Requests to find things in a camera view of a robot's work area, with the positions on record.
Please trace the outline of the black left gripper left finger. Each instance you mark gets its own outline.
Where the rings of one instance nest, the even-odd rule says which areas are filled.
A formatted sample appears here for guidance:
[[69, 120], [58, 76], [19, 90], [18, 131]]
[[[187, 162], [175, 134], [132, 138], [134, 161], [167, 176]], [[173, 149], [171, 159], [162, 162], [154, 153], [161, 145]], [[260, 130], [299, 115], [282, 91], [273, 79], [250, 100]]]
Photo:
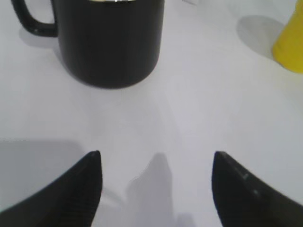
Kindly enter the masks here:
[[86, 154], [67, 172], [0, 213], [2, 227], [90, 227], [102, 193], [101, 153]]

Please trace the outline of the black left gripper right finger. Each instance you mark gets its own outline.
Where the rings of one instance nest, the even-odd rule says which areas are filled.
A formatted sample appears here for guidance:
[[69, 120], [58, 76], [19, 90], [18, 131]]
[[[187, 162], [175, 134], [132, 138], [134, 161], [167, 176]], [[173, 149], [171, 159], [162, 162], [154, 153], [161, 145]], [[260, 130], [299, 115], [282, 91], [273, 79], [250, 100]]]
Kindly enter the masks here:
[[224, 227], [301, 227], [303, 207], [257, 178], [228, 153], [217, 151], [212, 193]]

